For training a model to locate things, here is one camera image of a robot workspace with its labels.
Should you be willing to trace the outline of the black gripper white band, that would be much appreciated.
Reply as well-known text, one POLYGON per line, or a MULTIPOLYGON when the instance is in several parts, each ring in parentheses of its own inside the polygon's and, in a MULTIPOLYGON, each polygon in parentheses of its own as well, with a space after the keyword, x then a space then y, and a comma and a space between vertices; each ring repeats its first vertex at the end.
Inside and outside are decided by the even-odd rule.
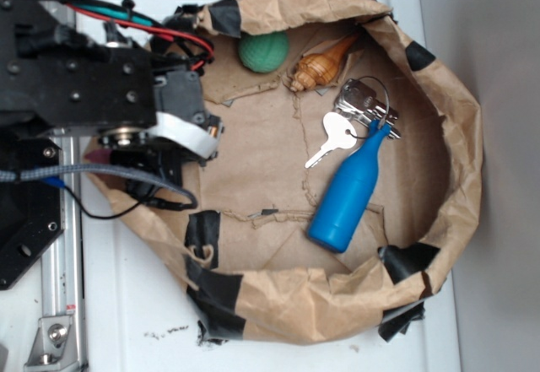
POLYGON ((205 165, 217 155, 223 122, 203 101, 197 73, 170 71, 156 78, 157 124, 130 135, 109 133, 101 142, 111 164, 137 168, 182 185, 182 166, 205 165))

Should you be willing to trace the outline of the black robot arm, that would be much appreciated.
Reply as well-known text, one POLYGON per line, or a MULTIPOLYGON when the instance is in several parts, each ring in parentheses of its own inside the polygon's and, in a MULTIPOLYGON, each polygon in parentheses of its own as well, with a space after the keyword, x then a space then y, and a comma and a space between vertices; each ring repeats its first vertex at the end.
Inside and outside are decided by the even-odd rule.
POLYGON ((108 42, 60 23, 49 0, 1 0, 1 126, 21 138, 94 136, 107 163, 181 183, 223 129, 203 103, 200 58, 146 50, 111 21, 108 42))

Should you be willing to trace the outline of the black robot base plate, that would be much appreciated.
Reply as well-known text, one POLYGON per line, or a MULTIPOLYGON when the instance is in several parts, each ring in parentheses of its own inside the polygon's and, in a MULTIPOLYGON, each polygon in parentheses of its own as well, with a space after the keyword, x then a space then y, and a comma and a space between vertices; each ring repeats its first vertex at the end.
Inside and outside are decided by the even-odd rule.
MULTIPOLYGON (((1 169, 34 170, 59 164, 47 139, 1 143, 1 169)), ((1 182, 1 290, 12 288, 62 232, 62 192, 44 181, 1 182)))

